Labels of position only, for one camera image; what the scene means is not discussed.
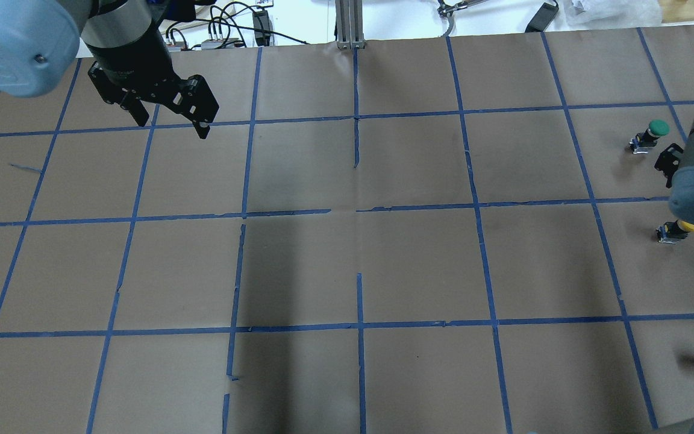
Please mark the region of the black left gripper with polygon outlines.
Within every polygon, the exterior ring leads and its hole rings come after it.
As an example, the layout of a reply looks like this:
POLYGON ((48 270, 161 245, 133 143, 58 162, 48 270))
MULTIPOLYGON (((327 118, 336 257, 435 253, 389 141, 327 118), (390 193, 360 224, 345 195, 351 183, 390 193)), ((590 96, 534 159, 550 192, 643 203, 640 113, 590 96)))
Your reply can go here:
POLYGON ((88 76, 107 104, 126 110, 139 127, 150 117, 143 102, 160 104, 187 118, 198 137, 207 139, 219 110, 217 99, 203 76, 181 78, 175 72, 157 25, 149 25, 132 42, 86 46, 95 58, 88 76))

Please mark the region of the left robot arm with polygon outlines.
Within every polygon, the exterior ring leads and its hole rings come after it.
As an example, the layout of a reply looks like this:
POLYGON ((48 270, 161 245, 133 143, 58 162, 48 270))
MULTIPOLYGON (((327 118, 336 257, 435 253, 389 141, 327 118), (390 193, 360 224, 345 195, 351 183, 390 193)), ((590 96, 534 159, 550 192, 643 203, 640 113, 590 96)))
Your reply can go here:
POLYGON ((0 1, 0 92, 38 97, 54 90, 83 42, 101 99, 146 125, 146 102, 186 118, 207 138, 219 104, 201 75, 180 77, 160 32, 193 21, 196 1, 0 1))

